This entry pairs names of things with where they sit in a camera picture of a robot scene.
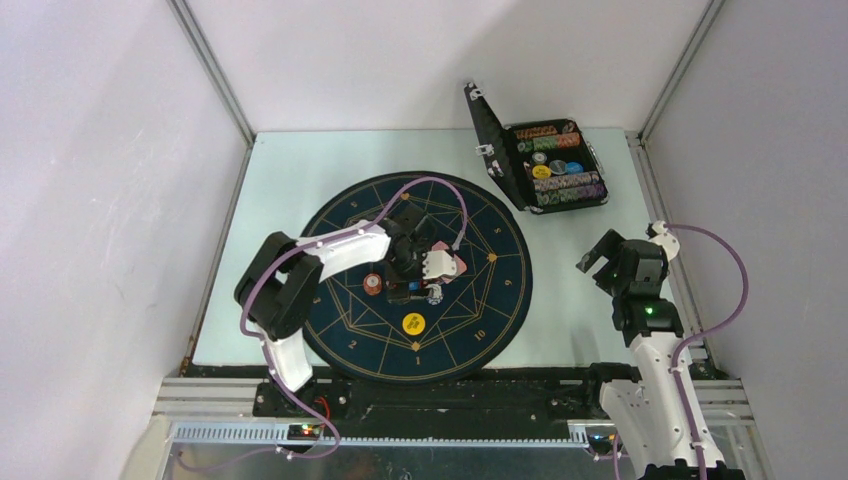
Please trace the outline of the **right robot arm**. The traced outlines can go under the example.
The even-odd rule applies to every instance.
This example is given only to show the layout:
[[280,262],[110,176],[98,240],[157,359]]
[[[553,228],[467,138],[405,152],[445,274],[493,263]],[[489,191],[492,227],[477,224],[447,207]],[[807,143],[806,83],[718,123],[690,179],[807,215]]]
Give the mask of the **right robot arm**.
[[606,232],[578,262],[611,298],[612,323],[634,364],[594,363],[581,392],[585,411],[609,417],[617,432],[612,461],[626,451],[639,479],[742,479],[716,445],[698,403],[688,347],[702,339],[686,336],[677,307],[661,296],[681,243],[680,225],[650,224],[646,239]]

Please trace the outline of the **pink playing card deck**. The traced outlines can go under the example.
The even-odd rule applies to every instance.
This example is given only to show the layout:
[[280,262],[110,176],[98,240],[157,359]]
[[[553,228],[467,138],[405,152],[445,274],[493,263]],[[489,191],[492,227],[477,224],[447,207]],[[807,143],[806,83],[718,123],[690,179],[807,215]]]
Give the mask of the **pink playing card deck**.
[[451,283],[467,271],[467,265],[450,245],[437,242],[427,253],[424,270],[428,280]]

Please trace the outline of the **black poker chip case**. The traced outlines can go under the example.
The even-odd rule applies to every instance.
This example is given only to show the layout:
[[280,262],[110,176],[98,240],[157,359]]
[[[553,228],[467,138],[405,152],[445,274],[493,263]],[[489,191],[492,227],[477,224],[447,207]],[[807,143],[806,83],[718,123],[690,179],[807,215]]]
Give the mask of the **black poker chip case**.
[[536,215],[599,207],[609,189],[595,149],[571,118],[506,125],[475,83],[463,87],[488,176],[519,210]]

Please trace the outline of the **yellow big blind button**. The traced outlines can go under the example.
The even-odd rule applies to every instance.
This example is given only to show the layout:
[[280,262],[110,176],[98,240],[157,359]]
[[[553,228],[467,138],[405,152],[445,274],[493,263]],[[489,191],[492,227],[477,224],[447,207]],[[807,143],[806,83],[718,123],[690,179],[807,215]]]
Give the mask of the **yellow big blind button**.
[[426,329],[426,319],[420,313],[409,313],[402,320],[402,329],[409,336],[421,335]]

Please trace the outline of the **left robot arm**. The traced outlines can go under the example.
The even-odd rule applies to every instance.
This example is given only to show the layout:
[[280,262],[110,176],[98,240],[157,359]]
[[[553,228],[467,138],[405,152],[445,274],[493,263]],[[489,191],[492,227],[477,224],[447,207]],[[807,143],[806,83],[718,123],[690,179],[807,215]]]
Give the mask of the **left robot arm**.
[[303,329],[322,282],[366,264],[386,262],[403,277],[423,277],[424,258],[437,243],[432,218],[415,205],[385,217],[313,237],[270,234],[237,283],[239,328],[259,341],[271,379],[280,387],[278,404],[292,416],[304,416],[316,403],[307,383],[313,366]]

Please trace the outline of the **round dark poker mat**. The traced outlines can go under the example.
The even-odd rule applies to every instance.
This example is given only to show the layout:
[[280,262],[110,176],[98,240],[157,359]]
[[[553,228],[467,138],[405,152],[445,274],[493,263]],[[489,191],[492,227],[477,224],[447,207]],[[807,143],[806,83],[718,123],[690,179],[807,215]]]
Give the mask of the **round dark poker mat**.
[[[450,245],[467,271],[439,284],[439,305],[425,300],[390,304],[363,290],[372,263],[321,283],[304,336],[334,370],[353,378],[394,385],[422,385],[469,375],[490,362],[516,336],[531,303],[533,276],[527,242],[510,209],[487,190],[436,172],[380,175],[350,186],[325,203],[304,227],[317,236],[360,219],[389,215],[409,201],[426,211],[437,242]],[[426,329],[409,336],[402,320],[420,313]]]

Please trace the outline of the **yellow button in case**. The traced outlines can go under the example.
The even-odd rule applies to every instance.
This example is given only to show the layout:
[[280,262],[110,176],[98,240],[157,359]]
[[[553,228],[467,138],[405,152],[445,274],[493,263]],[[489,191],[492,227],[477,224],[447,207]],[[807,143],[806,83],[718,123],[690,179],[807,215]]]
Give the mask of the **yellow button in case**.
[[535,165],[532,170],[532,177],[536,180],[547,179],[552,176],[552,171],[546,165]]

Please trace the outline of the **blue white chip stack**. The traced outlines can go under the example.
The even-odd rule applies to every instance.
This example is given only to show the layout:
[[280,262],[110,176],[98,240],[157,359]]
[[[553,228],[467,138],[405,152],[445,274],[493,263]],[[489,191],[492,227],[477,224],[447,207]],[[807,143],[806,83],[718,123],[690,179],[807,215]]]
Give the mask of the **blue white chip stack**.
[[429,305],[439,305],[444,298],[442,287],[439,284],[429,284],[427,286],[426,301]]

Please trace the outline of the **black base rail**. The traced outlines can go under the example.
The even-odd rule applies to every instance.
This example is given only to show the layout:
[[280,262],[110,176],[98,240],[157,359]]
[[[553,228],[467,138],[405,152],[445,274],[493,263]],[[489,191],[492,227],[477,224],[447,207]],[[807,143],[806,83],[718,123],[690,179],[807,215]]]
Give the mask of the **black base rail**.
[[633,367],[593,363],[588,367],[482,370],[467,378],[420,386],[353,379],[327,368],[296,392],[297,406],[270,380],[256,388],[258,418],[326,415],[349,441],[562,440],[581,421],[607,419],[600,406],[605,381],[639,380]]

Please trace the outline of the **red poker chip stack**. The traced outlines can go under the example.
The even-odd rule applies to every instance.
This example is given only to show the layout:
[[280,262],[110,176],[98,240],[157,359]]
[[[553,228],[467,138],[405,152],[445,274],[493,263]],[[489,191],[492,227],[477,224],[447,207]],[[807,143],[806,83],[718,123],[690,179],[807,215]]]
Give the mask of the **red poker chip stack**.
[[363,278],[363,290],[369,296],[376,296],[383,289],[382,277],[377,273],[369,273]]

